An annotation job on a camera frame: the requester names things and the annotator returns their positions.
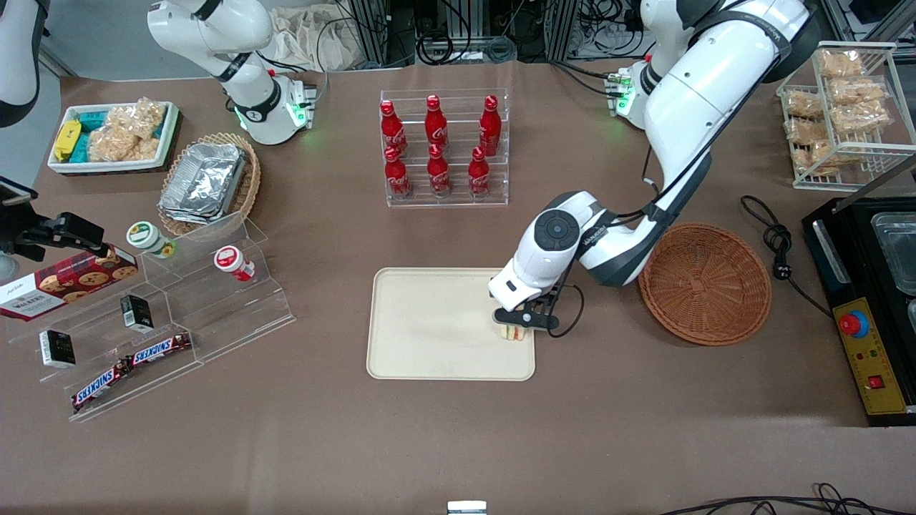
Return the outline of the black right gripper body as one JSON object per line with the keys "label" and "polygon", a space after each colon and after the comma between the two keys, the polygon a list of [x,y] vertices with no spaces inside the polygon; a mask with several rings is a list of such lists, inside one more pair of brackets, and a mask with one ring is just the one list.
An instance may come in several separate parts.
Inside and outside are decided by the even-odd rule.
{"label": "black right gripper body", "polygon": [[49,218],[35,213],[31,206],[1,207],[1,251],[41,262],[47,247],[63,248],[66,243],[55,239],[52,229],[44,225]]}

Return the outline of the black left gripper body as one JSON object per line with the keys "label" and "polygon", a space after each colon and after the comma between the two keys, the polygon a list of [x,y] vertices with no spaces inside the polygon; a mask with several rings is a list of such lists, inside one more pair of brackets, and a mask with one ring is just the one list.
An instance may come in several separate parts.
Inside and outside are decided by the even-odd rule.
{"label": "black left gripper body", "polygon": [[560,287],[554,286],[548,293],[527,300],[514,310],[497,308],[493,312],[494,322],[498,325],[507,325],[533,330],[556,330],[560,321],[554,316],[553,310],[559,298]]}

